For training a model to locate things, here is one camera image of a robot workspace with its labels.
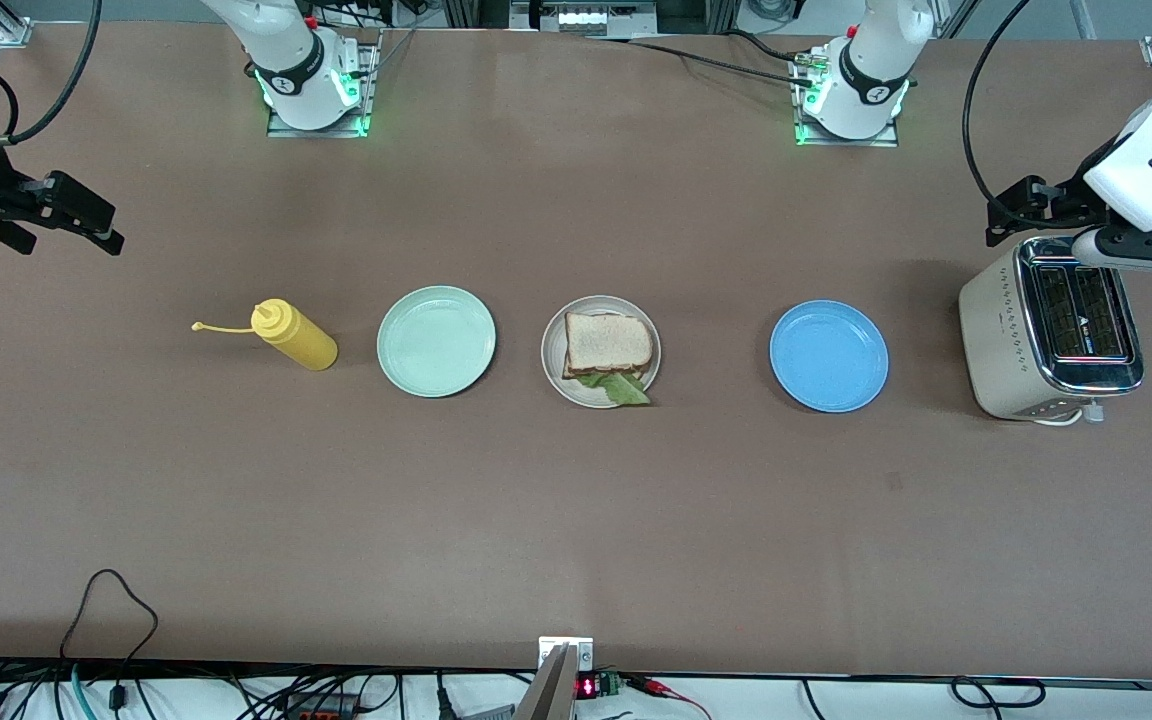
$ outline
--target mustard bottle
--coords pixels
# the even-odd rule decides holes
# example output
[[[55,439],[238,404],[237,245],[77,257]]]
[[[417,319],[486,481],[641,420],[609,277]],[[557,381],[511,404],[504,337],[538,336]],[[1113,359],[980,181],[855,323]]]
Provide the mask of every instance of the mustard bottle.
[[[191,329],[218,333],[256,333],[280,353],[308,370],[326,370],[335,363],[338,343],[285,300],[266,300],[252,310],[252,327],[218,328],[196,323]]]

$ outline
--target blue plate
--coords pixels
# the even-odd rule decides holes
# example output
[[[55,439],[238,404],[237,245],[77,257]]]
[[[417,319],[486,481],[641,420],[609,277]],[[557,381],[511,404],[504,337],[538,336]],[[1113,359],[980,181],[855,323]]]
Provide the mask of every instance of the blue plate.
[[[887,382],[887,343],[855,306],[813,300],[776,323],[772,372],[803,406],[849,414],[878,397]]]

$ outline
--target bottle cap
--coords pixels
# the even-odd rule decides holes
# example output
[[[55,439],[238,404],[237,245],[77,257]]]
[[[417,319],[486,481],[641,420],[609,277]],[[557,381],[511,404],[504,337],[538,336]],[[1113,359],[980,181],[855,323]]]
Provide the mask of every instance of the bottle cap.
[[[285,300],[266,300],[252,310],[252,329],[268,342],[289,340],[300,325],[300,314]]]

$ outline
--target table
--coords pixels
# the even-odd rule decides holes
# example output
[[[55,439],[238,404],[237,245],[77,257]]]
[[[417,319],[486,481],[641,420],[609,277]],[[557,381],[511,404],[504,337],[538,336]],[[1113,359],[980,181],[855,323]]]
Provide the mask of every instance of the table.
[[[79,40],[1,53],[23,118]],[[1149,377],[1102,427],[975,406],[955,298],[996,258],[957,132],[979,48],[929,45],[900,150],[796,147],[773,82],[513,32],[420,32],[365,141],[266,141],[227,29],[109,23],[13,151],[115,202],[127,247],[0,247],[0,655],[52,655],[114,566],[166,659],[528,666],[571,632],[627,669],[1152,679],[1152,274],[1126,279]],[[1068,177],[1150,94],[1134,45],[1002,44],[984,173]],[[374,346],[432,283],[499,328],[438,401]],[[655,320],[650,409],[581,409],[541,373],[550,316],[591,293]],[[189,332],[275,296],[338,338],[329,372]],[[858,414],[772,378],[774,320],[814,297],[887,338]],[[90,611],[73,655],[145,632],[113,584]]]

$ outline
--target plate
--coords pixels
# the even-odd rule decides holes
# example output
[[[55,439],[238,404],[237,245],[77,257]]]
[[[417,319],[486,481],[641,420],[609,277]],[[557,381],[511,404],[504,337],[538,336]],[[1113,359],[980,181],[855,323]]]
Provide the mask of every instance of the plate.
[[[483,301],[457,287],[410,291],[376,333],[389,382],[420,397],[445,397],[483,376],[495,351],[495,323]]]
[[[813,300],[776,323],[772,372],[803,406],[849,414],[878,397],[887,382],[887,343],[855,306]]]
[[[660,336],[657,333],[652,318],[644,313],[639,306],[628,300],[612,297],[611,295],[591,295],[581,297],[563,305],[554,318],[550,320],[548,328],[545,328],[545,336],[540,340],[540,364],[545,367],[545,374],[550,378],[550,384],[562,393],[563,397],[571,400],[576,406],[594,407],[594,409],[607,409],[617,407],[607,399],[607,391],[600,387],[585,387],[576,379],[563,378],[563,364],[567,362],[567,327],[563,323],[563,314],[626,314],[628,318],[637,318],[646,325],[647,332],[652,333],[652,363],[643,372],[643,387],[652,387],[657,373],[660,370]]]

